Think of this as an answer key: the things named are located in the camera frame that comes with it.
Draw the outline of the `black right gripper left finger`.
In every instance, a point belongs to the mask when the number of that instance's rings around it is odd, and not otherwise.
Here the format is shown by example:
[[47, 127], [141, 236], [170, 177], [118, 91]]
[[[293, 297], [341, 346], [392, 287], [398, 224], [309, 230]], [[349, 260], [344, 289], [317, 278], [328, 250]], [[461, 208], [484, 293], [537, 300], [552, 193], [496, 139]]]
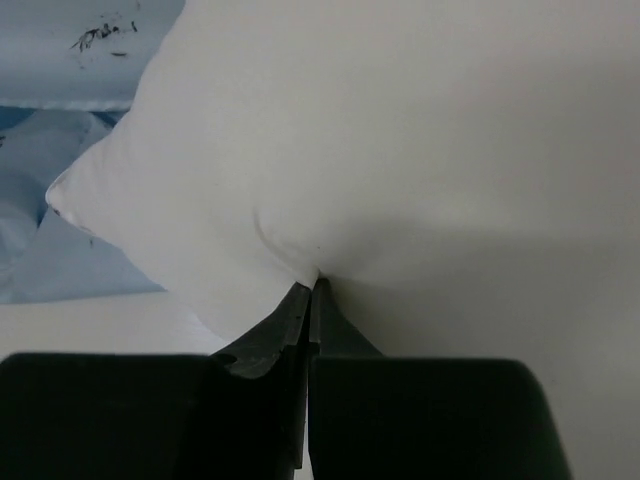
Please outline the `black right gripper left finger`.
[[302, 465], [309, 289], [208, 356], [18, 353], [5, 479], [290, 479]]

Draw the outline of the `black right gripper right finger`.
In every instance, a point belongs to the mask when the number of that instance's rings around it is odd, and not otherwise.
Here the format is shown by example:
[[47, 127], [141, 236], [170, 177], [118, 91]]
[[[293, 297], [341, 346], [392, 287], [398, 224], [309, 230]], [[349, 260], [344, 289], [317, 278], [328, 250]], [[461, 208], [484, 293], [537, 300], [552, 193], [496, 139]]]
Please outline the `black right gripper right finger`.
[[317, 479], [567, 479], [542, 386], [505, 359], [383, 355], [330, 283], [310, 310], [308, 451]]

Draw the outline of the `white pillow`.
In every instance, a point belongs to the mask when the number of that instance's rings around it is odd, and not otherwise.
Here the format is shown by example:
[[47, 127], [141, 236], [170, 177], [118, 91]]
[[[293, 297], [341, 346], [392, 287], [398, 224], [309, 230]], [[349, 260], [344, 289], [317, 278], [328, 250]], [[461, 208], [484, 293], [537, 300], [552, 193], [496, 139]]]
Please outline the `white pillow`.
[[49, 188], [221, 336], [334, 282], [385, 347], [639, 341], [635, 1], [189, 1]]

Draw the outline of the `light blue pillowcase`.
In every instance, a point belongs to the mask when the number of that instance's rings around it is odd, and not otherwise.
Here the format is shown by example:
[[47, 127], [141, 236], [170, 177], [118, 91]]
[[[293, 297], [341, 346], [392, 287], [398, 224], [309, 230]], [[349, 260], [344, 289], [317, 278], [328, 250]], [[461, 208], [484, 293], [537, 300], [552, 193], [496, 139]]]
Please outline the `light blue pillowcase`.
[[129, 109], [179, 1], [1, 5], [1, 300], [147, 293], [111, 245], [62, 220], [49, 185]]

